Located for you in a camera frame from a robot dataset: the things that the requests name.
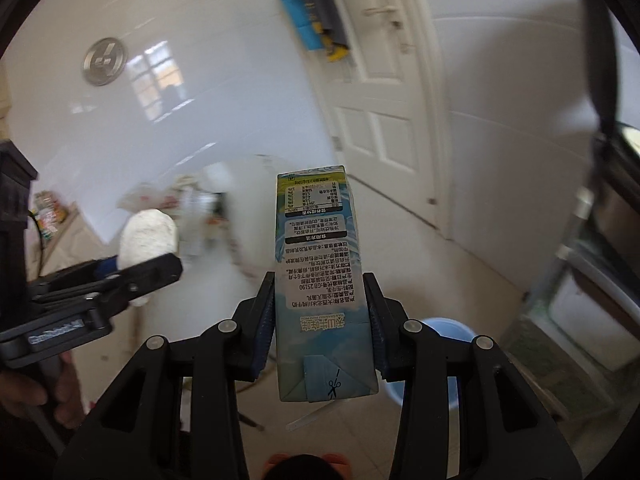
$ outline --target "orange object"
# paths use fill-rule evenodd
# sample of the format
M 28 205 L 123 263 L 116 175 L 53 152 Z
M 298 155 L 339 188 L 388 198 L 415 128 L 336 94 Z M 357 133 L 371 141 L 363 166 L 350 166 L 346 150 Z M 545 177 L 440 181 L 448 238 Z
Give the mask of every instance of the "orange object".
M 265 462 L 262 468 L 262 478 L 264 478 L 271 469 L 277 466 L 280 462 L 284 462 L 291 458 L 288 453 L 276 453 L 271 455 L 267 462 Z M 334 470 L 344 479 L 353 480 L 353 473 L 351 472 L 351 462 L 349 459 L 340 453 L 327 453 L 321 456 L 322 460 L 327 462 Z
M 284 462 L 291 458 L 291 455 L 288 453 L 276 453 L 271 455 L 267 462 L 264 463 L 264 467 L 262 468 L 262 478 L 264 478 L 271 469 L 277 466 L 280 462 Z

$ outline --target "wooden cabinet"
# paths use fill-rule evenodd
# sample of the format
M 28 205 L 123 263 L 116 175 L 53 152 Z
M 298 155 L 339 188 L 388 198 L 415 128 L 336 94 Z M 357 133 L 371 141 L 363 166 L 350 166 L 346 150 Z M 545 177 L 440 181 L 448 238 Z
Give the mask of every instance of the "wooden cabinet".
M 9 94 L 9 82 L 6 78 L 4 61 L 0 60 L 0 119 L 7 115 L 11 108 L 11 95 Z

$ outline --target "hanging towel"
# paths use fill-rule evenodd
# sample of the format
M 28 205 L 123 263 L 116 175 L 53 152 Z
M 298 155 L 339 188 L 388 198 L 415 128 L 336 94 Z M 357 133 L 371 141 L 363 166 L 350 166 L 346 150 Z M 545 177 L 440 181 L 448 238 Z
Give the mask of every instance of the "hanging towel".
M 320 35 L 314 30 L 314 26 L 306 13 L 306 6 L 302 0 L 282 0 L 282 4 L 289 13 L 289 17 L 296 27 L 298 35 L 307 50 L 320 50 L 324 48 Z
M 303 0 L 314 30 L 320 35 L 329 61 L 349 53 L 347 37 L 334 0 Z

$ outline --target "person's hand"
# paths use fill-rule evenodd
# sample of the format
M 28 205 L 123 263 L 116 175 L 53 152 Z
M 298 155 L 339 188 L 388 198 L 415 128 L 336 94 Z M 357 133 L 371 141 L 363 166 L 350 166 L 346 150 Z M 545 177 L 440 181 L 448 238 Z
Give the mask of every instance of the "person's hand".
M 72 430 L 84 420 L 80 383 L 71 352 L 60 354 L 60 359 L 62 371 L 54 388 L 58 402 L 54 416 L 65 428 Z M 12 415 L 24 418 L 24 404 L 41 406 L 46 402 L 47 391 L 33 379 L 12 370 L 0 372 L 0 403 Z

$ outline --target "white door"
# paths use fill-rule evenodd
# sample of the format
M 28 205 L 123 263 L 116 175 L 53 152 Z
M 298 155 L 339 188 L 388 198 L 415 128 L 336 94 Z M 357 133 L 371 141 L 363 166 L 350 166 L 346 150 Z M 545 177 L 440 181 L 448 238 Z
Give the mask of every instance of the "white door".
M 405 6 L 402 0 L 336 3 L 351 56 L 333 63 L 322 52 L 312 56 L 336 149 L 350 175 L 436 224 L 428 102 Z

